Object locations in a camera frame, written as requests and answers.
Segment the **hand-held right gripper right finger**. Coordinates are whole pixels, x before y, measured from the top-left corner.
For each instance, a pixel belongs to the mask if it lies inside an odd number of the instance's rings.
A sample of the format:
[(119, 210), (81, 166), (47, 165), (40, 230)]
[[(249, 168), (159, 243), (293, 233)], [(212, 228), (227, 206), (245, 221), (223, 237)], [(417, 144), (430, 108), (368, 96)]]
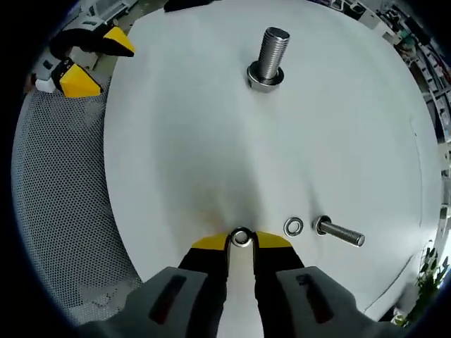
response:
[(256, 231), (255, 298), (265, 337), (405, 337), (358, 308), (353, 294), (316, 266), (306, 267), (291, 243)]

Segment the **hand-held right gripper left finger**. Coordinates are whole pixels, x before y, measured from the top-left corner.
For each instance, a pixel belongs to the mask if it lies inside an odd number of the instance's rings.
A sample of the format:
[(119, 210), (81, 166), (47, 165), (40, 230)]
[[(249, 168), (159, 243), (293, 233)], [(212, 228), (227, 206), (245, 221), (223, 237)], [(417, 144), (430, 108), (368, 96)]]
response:
[(179, 266), (132, 291), (123, 310), (76, 329), (78, 337), (216, 337), (227, 294), (230, 235), (195, 242)]

